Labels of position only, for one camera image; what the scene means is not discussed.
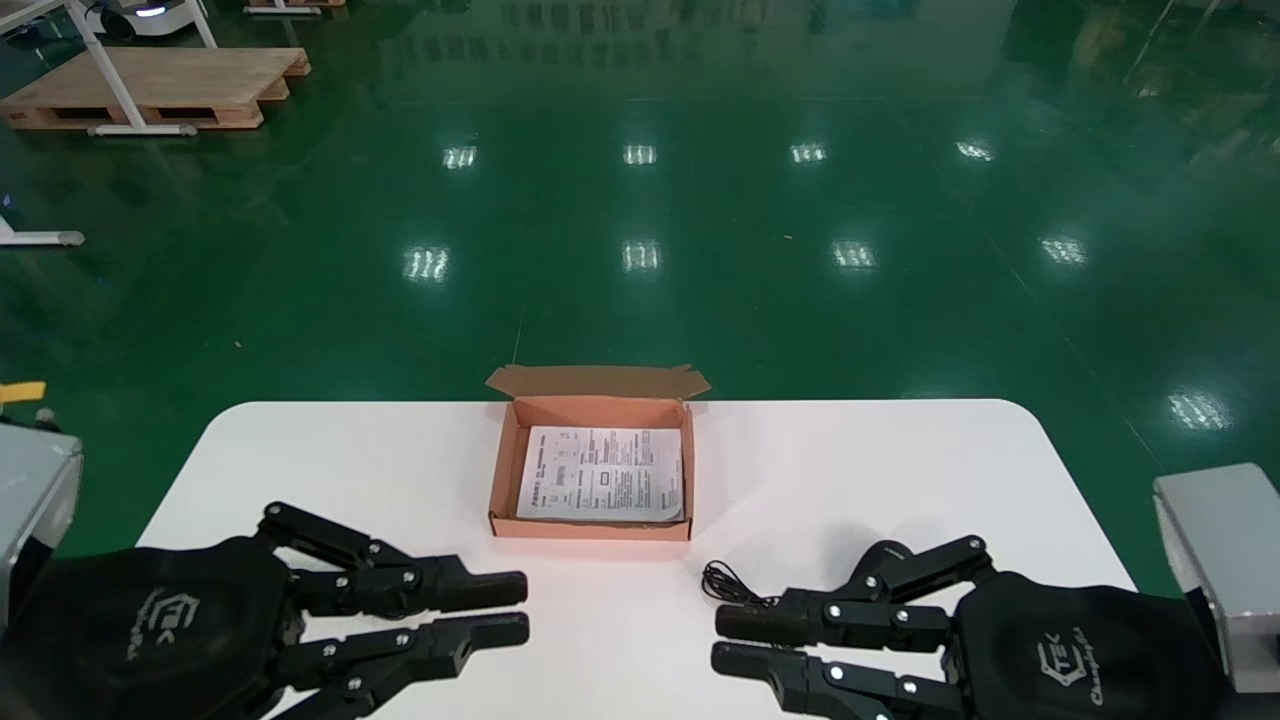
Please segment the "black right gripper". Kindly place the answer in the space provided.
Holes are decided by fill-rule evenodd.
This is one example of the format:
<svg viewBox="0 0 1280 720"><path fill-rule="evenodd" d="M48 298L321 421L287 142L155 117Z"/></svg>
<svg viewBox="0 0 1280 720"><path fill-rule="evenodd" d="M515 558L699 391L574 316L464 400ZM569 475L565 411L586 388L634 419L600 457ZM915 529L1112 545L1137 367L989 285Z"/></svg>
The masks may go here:
<svg viewBox="0 0 1280 720"><path fill-rule="evenodd" d="M963 583L977 587L952 618L919 603ZM781 648L929 653L948 643L945 675L957 688L791 650L712 646L716 673L765 683L787 714L826 719L964 719L966 708L975 719L1212 719L1228 685L1187 602L996 574L979 536L922 552L879 541L841 587L724 606L716 630Z"/></svg>

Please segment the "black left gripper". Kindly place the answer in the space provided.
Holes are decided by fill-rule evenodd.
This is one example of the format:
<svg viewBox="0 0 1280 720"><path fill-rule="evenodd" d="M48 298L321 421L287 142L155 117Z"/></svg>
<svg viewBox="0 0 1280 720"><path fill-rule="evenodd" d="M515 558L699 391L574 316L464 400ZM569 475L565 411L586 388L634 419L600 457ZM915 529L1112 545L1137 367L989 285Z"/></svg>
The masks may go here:
<svg viewBox="0 0 1280 720"><path fill-rule="evenodd" d="M288 687L306 696L278 719L367 719L412 684L458 678L476 651L529 642L527 614L494 612L294 644L301 611L502 609L527 600L529 580L410 556L288 503L268 505L255 537L332 570L289 571L247 537L54 561L3 637L1 715L259 719Z"/></svg>

